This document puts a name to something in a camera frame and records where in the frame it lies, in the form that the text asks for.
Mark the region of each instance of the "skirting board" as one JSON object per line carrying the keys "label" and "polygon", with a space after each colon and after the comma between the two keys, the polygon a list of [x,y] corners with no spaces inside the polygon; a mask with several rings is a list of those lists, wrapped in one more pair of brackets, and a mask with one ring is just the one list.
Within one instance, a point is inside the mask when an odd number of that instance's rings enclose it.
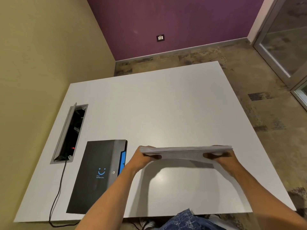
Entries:
{"label": "skirting board", "polygon": [[133,60],[133,59],[135,59],[135,60],[136,59],[143,59],[143,58],[152,57],[152,56],[155,56],[155,55],[163,55],[163,54],[183,51],[183,50],[187,50],[187,49],[197,49],[197,48],[201,48],[201,47],[204,47],[204,46],[212,46],[212,45],[216,45],[216,44],[227,45],[227,44],[232,44],[232,43],[234,43],[236,41],[241,41],[241,40],[246,40],[246,39],[247,39],[247,37],[236,38],[236,39],[222,41],[222,42],[214,42],[214,43],[204,44],[204,45],[200,45],[200,46],[187,47],[187,48],[173,50],[173,51],[166,51],[166,52],[160,52],[160,53],[156,53],[156,54],[145,55],[145,56],[140,56],[140,57],[134,57],[134,58],[124,59],[124,60],[117,60],[116,62],[125,62],[125,61],[129,61],[129,60]]}

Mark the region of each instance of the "wall socket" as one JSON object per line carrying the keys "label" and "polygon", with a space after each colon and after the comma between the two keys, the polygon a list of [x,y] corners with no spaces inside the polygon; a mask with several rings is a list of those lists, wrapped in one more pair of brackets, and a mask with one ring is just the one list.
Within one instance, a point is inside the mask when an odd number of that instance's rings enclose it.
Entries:
{"label": "wall socket", "polygon": [[157,35],[157,42],[164,41],[164,40],[165,40],[164,34]]}

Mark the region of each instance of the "blue panel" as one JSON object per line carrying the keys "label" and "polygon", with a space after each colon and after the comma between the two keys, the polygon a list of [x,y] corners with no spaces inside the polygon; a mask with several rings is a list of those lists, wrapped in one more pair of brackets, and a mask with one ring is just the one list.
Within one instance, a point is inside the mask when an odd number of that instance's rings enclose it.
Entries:
{"label": "blue panel", "polygon": [[126,162],[126,151],[122,151],[120,154],[120,164],[118,167],[118,174],[117,176],[122,172],[122,169],[125,167],[125,162]]}

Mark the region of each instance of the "stack of paper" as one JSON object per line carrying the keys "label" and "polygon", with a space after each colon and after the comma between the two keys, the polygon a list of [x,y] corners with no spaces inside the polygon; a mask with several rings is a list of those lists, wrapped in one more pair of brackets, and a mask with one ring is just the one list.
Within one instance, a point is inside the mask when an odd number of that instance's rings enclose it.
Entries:
{"label": "stack of paper", "polygon": [[224,152],[232,150],[231,146],[203,146],[203,147],[140,147],[140,151],[146,155],[161,155],[162,159],[186,159],[193,161],[208,162],[203,157],[204,153],[222,155]]}

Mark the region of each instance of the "person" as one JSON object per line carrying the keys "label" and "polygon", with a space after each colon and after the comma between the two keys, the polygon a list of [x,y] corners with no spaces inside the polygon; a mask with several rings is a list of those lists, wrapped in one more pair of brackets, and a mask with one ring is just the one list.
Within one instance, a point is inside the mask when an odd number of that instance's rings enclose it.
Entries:
{"label": "person", "polygon": [[[217,161],[237,180],[262,230],[307,229],[307,221],[267,191],[240,164],[233,151],[228,151],[222,156],[204,154],[204,157]],[[132,180],[139,170],[154,160],[157,160],[157,157],[144,155],[138,148],[114,183],[89,209],[76,230],[120,229]],[[184,217],[188,218],[187,221],[182,223],[185,224],[185,226],[178,225],[178,219],[182,220]],[[224,228],[214,224],[212,219],[207,220],[198,216],[193,216],[189,210],[185,210],[170,219],[159,229],[221,230]]]}

